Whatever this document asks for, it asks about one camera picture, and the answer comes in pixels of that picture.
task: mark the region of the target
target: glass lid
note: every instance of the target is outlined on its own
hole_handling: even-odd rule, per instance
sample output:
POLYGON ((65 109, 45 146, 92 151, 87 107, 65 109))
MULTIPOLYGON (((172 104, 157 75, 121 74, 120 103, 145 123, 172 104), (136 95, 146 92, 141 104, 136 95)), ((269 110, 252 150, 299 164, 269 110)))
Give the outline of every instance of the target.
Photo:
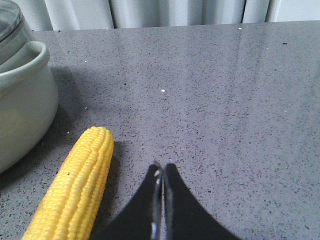
POLYGON ((0 0, 0 42, 19 25, 23 15, 20 7, 10 0, 0 0))

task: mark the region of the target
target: corn cob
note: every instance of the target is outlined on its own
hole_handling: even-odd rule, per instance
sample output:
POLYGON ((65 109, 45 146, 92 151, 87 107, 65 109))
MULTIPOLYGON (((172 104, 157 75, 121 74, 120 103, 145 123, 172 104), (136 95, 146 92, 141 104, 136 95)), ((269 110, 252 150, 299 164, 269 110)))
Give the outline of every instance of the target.
POLYGON ((109 130, 87 129, 61 165, 22 240, 89 239, 113 150, 109 130))

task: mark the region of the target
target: speckled quartz countertop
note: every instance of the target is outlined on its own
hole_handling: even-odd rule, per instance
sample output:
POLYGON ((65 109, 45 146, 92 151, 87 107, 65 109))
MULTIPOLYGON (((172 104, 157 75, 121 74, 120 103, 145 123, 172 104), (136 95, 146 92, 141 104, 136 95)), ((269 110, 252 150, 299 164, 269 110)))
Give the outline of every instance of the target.
POLYGON ((157 161, 175 163, 242 239, 320 239, 319 29, 305 21, 35 32, 51 53, 59 107, 38 145, 0 174, 0 239, 22 237, 91 126, 115 138, 93 234, 157 161))

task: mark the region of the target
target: white ceramic pot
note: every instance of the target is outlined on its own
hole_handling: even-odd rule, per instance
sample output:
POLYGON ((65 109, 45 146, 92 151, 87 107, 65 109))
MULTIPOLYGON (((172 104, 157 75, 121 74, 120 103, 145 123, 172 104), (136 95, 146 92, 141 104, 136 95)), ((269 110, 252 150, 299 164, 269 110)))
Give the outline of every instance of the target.
POLYGON ((49 51, 45 44, 32 41, 23 16, 17 24, 4 38, 5 30, 0 31, 0 173, 39 142, 58 107, 49 51))

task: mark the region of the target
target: pot handle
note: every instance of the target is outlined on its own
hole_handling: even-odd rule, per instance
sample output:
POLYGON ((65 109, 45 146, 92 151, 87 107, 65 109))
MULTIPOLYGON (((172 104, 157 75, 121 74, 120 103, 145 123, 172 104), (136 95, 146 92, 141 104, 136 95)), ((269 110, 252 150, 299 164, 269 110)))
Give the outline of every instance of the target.
POLYGON ((44 43, 26 42, 7 61, 0 64, 0 91, 39 72, 47 65, 49 58, 50 54, 44 43))

